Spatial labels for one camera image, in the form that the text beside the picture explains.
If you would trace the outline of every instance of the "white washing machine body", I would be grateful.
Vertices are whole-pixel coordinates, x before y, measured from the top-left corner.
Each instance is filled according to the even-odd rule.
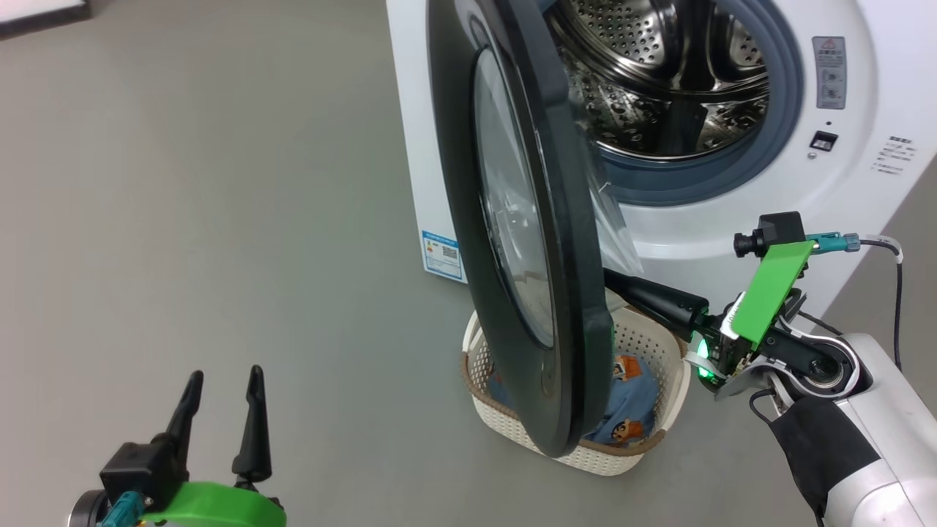
[[[388,0],[394,64],[424,268],[466,281],[440,164],[431,104],[426,0]],[[879,233],[937,153],[937,4],[928,0],[777,0],[803,65],[802,103],[780,152],[757,175],[701,201],[620,207],[646,278],[700,294],[715,309],[744,290],[757,262],[733,234],[763,214],[799,211],[809,233]],[[842,109],[821,108],[822,49],[846,51]],[[813,148],[818,132],[832,149]],[[811,260],[798,287],[822,314],[860,255]]]

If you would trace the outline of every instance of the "cartoon character print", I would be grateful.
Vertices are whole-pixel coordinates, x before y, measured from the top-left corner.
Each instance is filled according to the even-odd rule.
[[[629,379],[638,377],[642,373],[644,372],[641,371],[641,363],[638,362],[638,357],[630,355],[618,355],[615,357],[613,377],[616,379],[627,383]]]
[[[617,446],[623,446],[632,439],[644,438],[644,425],[641,424],[641,421],[631,421],[631,419],[625,419],[624,421],[618,423],[615,426],[615,429],[612,430],[612,439],[615,440]]]

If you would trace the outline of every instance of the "green light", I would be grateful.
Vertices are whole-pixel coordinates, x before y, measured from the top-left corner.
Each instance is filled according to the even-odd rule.
[[[706,339],[700,340],[700,345],[696,348],[696,354],[703,358],[709,358],[709,346],[706,344]],[[706,378],[711,377],[712,373],[706,371],[705,369],[699,368],[700,377]]]

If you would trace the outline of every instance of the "warning label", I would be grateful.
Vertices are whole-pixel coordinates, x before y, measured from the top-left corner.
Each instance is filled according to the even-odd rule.
[[[879,173],[900,175],[908,164],[915,160],[916,155],[914,141],[893,135],[878,151],[871,169]]]
[[[426,270],[450,279],[462,279],[462,258],[455,240],[423,231]]]
[[[846,107],[846,39],[814,37],[813,55],[817,68],[817,108],[844,109]]]

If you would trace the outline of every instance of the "gray sticker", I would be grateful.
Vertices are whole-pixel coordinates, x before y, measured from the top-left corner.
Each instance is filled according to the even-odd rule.
[[[842,110],[846,107],[846,39],[814,37],[813,56],[817,65],[817,108]]]

